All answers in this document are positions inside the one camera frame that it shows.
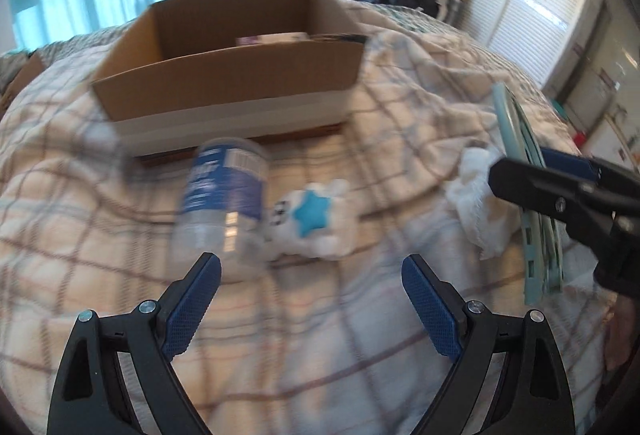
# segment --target open cardboard box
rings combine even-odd
[[[306,32],[309,41],[236,46]],[[133,156],[326,129],[347,117],[364,39],[337,0],[165,0],[151,5],[98,66],[94,93]]]
[[[0,97],[0,118],[4,117],[4,114],[18,94],[45,70],[46,67],[40,58],[39,52],[34,52],[20,69],[14,80],[9,83],[2,97]]]

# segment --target bolt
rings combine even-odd
[[[582,193],[593,193],[595,190],[596,188],[593,184],[587,184],[586,182],[580,184],[580,191]]]
[[[529,317],[531,317],[531,319],[536,323],[542,323],[545,320],[545,315],[539,310],[532,310],[529,313]]]
[[[618,227],[620,229],[622,229],[623,231],[625,231],[625,233],[631,233],[634,230],[634,224],[632,221],[630,221],[628,218],[626,218],[626,216],[620,216],[620,218],[617,220],[618,222]]]
[[[154,310],[156,310],[156,302],[153,300],[143,301],[138,310],[143,314],[151,314]]]
[[[565,209],[566,209],[566,200],[561,196],[560,198],[558,198],[558,200],[556,200],[556,211],[564,212]]]
[[[88,320],[94,317],[94,311],[92,310],[83,310],[78,314],[78,321],[82,323],[86,323]]]
[[[466,308],[468,308],[473,314],[482,314],[484,312],[484,304],[480,301],[469,301],[466,304]]]

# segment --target stuffed toy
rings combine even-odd
[[[272,259],[281,255],[337,260],[350,254],[358,218],[348,199],[349,183],[308,184],[273,206],[267,224]]]

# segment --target white cloth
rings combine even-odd
[[[501,256],[520,227],[517,206],[496,198],[489,187],[489,170],[502,157],[498,148],[467,148],[458,178],[446,185],[447,200],[456,208],[466,237],[481,249],[480,259]]]

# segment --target blue label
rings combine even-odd
[[[193,163],[182,212],[237,211],[260,221],[266,171],[267,163],[262,157],[237,146],[203,150]]]

